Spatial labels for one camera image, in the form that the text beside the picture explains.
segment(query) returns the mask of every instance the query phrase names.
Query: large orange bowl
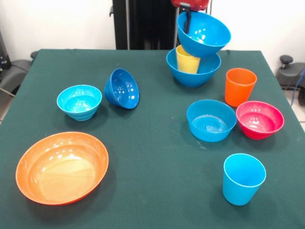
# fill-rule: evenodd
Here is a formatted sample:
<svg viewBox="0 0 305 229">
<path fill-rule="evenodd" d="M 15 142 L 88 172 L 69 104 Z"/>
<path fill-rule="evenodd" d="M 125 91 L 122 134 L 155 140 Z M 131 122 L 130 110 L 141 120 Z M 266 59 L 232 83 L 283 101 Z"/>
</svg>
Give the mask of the large orange bowl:
<svg viewBox="0 0 305 229">
<path fill-rule="evenodd" d="M 37 203 L 70 204 L 98 186 L 108 161 L 99 139 L 80 132 L 59 133 L 25 152 L 17 165 L 16 182 L 20 191 Z"/>
</svg>

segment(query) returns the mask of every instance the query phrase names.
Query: yellow cup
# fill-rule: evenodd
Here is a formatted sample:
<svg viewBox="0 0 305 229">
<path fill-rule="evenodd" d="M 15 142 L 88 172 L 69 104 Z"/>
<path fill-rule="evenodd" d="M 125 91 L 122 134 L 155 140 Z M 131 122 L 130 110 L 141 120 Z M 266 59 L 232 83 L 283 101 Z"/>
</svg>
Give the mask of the yellow cup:
<svg viewBox="0 0 305 229">
<path fill-rule="evenodd" d="M 176 48 L 176 54 L 179 71 L 192 74 L 197 73 L 200 57 L 188 54 L 181 45 Z"/>
</svg>

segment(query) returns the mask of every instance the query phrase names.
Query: table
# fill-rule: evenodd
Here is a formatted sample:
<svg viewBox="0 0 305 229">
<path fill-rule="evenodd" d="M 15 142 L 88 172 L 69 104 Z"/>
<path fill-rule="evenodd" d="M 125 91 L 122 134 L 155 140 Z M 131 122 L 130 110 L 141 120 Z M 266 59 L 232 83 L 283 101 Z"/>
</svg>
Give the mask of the table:
<svg viewBox="0 0 305 229">
<path fill-rule="evenodd" d="M 221 51 L 222 65 L 198 88 L 173 79 L 168 51 L 42 50 L 0 125 L 0 228 L 111 229 L 298 229 L 305 227 L 305 134 L 261 52 Z M 192 136 L 188 106 L 200 99 L 224 101 L 225 73 L 248 68 L 258 81 L 251 100 L 278 107 L 285 126 L 254 141 L 236 126 L 218 143 Z M 111 72 L 125 68 L 137 80 L 140 102 L 134 110 L 103 98 L 85 122 L 66 116 L 57 95 L 75 84 L 103 90 Z M 50 207 L 26 199 L 15 170 L 38 140 L 63 131 L 98 137 L 107 147 L 109 168 L 97 189 L 83 200 Z M 223 162 L 233 153 L 257 157 L 267 178 L 245 206 L 222 196 Z"/>
</svg>

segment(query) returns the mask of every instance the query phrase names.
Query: pink bowl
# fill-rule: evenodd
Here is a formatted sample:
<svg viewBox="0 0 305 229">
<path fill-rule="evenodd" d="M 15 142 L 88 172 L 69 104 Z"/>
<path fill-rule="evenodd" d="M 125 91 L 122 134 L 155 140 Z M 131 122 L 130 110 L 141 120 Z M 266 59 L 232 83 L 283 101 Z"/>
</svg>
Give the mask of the pink bowl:
<svg viewBox="0 0 305 229">
<path fill-rule="evenodd" d="M 248 101 L 240 104 L 236 110 L 237 121 L 244 134 L 254 140 L 267 138 L 284 126 L 284 116 L 274 106 Z"/>
</svg>

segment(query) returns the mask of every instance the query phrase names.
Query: blue cup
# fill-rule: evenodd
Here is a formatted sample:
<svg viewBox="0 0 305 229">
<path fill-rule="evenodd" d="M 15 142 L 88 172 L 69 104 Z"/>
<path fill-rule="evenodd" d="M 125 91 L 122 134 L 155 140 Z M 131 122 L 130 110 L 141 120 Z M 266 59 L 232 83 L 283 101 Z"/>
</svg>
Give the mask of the blue cup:
<svg viewBox="0 0 305 229">
<path fill-rule="evenodd" d="M 187 87 L 198 87 L 204 84 L 211 79 L 221 65 L 220 56 L 214 53 L 213 55 L 201 58 L 197 74 L 181 72 L 178 70 L 175 48 L 168 52 L 166 61 L 176 80 Z"/>
<path fill-rule="evenodd" d="M 202 58 L 218 52 L 229 43 L 230 31 L 221 21 L 202 12 L 192 11 L 191 16 L 188 34 L 183 31 L 186 12 L 177 19 L 179 41 L 188 54 Z"/>
<path fill-rule="evenodd" d="M 104 92 L 111 104 L 125 109 L 135 108 L 140 98 L 135 79 L 125 69 L 116 69 L 112 72 Z"/>
<path fill-rule="evenodd" d="M 57 106 L 77 120 L 90 119 L 102 101 L 102 93 L 90 85 L 76 85 L 63 90 L 57 97 Z"/>
<path fill-rule="evenodd" d="M 248 154 L 233 154 L 224 161 L 223 194 L 234 205 L 245 205 L 266 179 L 264 165 Z"/>
<path fill-rule="evenodd" d="M 200 100 L 186 112 L 192 134 L 205 142 L 225 139 L 236 125 L 234 110 L 217 100 Z"/>
</svg>

